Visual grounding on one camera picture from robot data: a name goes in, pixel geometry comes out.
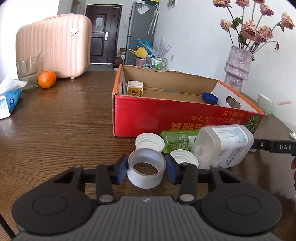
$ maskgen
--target duct tape roll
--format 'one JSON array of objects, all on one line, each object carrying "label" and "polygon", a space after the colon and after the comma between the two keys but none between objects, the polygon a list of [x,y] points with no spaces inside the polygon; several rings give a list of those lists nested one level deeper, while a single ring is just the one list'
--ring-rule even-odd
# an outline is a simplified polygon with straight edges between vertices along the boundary
[{"label": "duct tape roll", "polygon": [[[138,163],[147,163],[154,166],[158,173],[146,175],[138,172],[133,166]],[[128,179],[136,187],[150,189],[160,184],[166,169],[164,157],[157,151],[142,148],[133,151],[128,158]]]}]

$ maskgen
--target orange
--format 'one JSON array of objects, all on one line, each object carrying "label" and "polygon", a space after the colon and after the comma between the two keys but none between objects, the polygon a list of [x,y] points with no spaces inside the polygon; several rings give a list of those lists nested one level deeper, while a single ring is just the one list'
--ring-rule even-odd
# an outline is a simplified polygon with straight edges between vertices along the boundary
[{"label": "orange", "polygon": [[43,89],[47,89],[54,86],[56,80],[57,77],[54,72],[44,71],[38,77],[38,85]]}]

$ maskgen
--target door handle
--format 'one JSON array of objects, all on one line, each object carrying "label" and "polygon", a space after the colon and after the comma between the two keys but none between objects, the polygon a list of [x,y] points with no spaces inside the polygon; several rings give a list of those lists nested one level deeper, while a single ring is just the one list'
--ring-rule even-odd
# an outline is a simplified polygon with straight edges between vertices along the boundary
[{"label": "door handle", "polygon": [[106,33],[105,33],[105,41],[108,40],[108,34],[109,34],[109,32],[106,32]]}]

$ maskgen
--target clear drinking glass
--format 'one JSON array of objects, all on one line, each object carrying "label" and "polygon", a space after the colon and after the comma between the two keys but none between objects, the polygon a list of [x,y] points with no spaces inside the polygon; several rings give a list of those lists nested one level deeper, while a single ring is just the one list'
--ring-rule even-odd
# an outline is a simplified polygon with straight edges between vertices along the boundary
[{"label": "clear drinking glass", "polygon": [[38,87],[38,76],[43,71],[43,58],[35,57],[17,64],[17,75],[21,81],[27,81],[27,85],[22,90],[32,90]]}]

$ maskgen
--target product label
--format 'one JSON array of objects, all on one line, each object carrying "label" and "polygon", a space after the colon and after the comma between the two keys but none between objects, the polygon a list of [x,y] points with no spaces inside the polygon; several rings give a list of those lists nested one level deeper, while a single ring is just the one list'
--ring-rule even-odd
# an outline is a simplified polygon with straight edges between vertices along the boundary
[{"label": "product label", "polygon": [[195,137],[188,137],[188,146],[187,146],[187,149],[192,149],[193,144],[194,144],[196,138],[197,138],[197,136],[195,136]]},{"label": "product label", "polygon": [[239,156],[248,144],[248,136],[240,127],[213,128],[221,140],[221,152],[216,165],[227,167]]},{"label": "product label", "polygon": [[150,8],[147,6],[147,5],[144,5],[143,7],[141,8],[138,8],[138,12],[142,15],[144,13],[146,13],[147,11],[149,11]]},{"label": "product label", "polygon": [[5,96],[0,96],[0,119],[10,116],[8,104]]}]

